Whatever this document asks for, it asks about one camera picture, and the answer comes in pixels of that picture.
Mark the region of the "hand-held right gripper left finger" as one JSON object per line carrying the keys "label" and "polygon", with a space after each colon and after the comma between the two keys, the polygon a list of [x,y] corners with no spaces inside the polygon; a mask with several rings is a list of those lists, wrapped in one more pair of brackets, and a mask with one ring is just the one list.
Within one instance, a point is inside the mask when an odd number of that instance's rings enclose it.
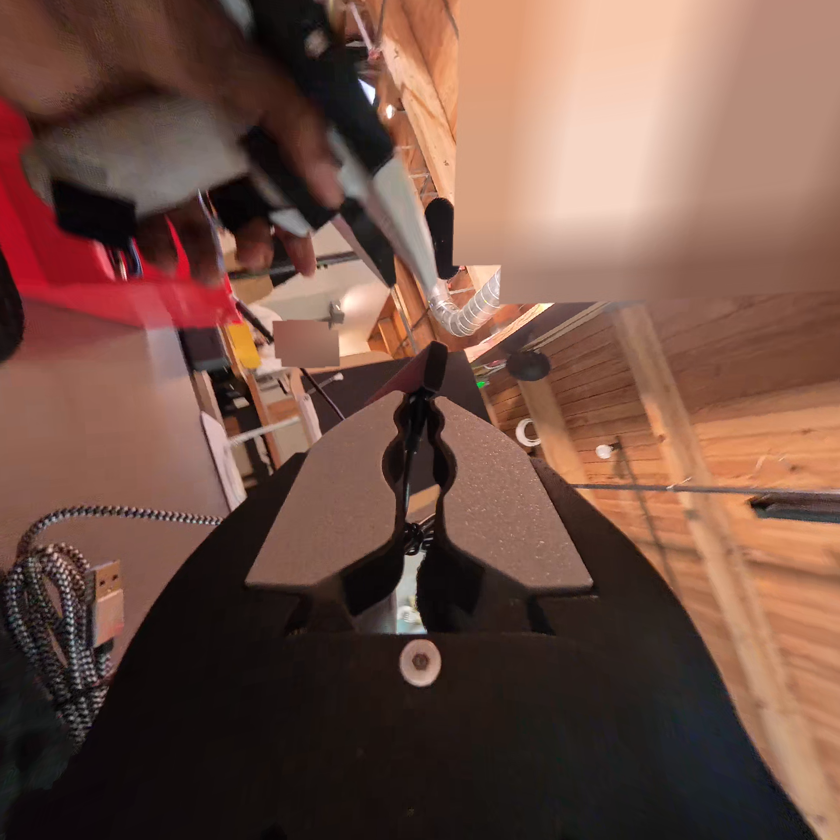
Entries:
{"label": "hand-held right gripper left finger", "polygon": [[404,505],[389,457],[402,455],[390,392],[326,433],[306,454],[245,582],[336,605],[356,618],[385,601],[404,567]]}

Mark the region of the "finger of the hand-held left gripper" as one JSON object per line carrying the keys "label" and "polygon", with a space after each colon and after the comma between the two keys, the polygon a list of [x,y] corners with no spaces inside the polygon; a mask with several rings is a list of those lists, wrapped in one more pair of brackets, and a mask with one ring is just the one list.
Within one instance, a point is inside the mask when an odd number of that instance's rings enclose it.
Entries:
{"label": "finger of the hand-held left gripper", "polygon": [[339,164],[343,203],[332,225],[375,276],[389,289],[396,286],[395,255],[391,242],[369,214],[372,180],[338,133],[328,134],[329,147]]}
{"label": "finger of the hand-held left gripper", "polygon": [[425,298],[443,298],[424,209],[399,153],[392,152],[370,176],[366,210],[418,281]]}

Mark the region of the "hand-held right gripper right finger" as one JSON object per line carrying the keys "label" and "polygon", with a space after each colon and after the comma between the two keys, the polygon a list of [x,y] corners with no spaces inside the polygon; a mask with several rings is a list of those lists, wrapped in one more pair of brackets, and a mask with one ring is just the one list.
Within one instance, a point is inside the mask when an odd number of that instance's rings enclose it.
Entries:
{"label": "hand-held right gripper right finger", "polygon": [[595,591],[530,457],[446,397],[427,422],[440,486],[416,578],[426,627],[547,627],[542,600]]}

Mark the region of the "black dome fixture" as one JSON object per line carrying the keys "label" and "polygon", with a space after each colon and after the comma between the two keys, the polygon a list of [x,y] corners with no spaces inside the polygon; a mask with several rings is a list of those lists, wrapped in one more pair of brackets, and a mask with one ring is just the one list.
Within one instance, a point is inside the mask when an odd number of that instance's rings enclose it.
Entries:
{"label": "black dome fixture", "polygon": [[551,373],[550,358],[537,350],[520,350],[506,360],[506,371],[518,382],[539,382]]}

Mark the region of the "yellow box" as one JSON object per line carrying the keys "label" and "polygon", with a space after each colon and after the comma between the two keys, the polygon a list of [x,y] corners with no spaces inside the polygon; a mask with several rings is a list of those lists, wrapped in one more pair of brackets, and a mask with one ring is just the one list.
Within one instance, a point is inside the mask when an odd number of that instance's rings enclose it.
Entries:
{"label": "yellow box", "polygon": [[236,365],[245,371],[255,371],[260,367],[261,358],[254,336],[247,322],[240,321],[223,327],[227,348],[233,355]]}

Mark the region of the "small black box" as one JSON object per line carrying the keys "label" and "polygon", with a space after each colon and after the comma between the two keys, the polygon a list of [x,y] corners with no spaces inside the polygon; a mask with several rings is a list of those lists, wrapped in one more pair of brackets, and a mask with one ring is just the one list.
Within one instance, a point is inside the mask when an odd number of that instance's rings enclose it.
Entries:
{"label": "small black box", "polygon": [[179,329],[177,337],[189,372],[210,374],[230,367],[219,328]]}

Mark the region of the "large red box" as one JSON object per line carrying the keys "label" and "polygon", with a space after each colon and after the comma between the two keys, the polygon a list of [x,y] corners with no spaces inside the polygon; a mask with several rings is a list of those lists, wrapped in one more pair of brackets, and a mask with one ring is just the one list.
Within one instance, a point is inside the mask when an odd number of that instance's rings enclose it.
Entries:
{"label": "large red box", "polygon": [[31,134],[1,104],[1,245],[22,298],[143,329],[203,329],[241,322],[228,280],[204,288],[190,278],[180,245],[174,276],[140,262],[142,276],[120,279],[107,250],[70,236],[30,188],[19,154]]}

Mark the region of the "silver flexible duct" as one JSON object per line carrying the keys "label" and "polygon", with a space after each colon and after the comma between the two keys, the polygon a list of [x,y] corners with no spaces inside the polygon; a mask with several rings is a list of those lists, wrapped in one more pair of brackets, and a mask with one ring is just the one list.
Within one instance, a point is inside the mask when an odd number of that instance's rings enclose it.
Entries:
{"label": "silver flexible duct", "polygon": [[500,284],[501,268],[498,267],[462,306],[453,300],[442,279],[424,289],[424,294],[432,317],[440,327],[456,338],[467,338],[488,323],[501,308]]}

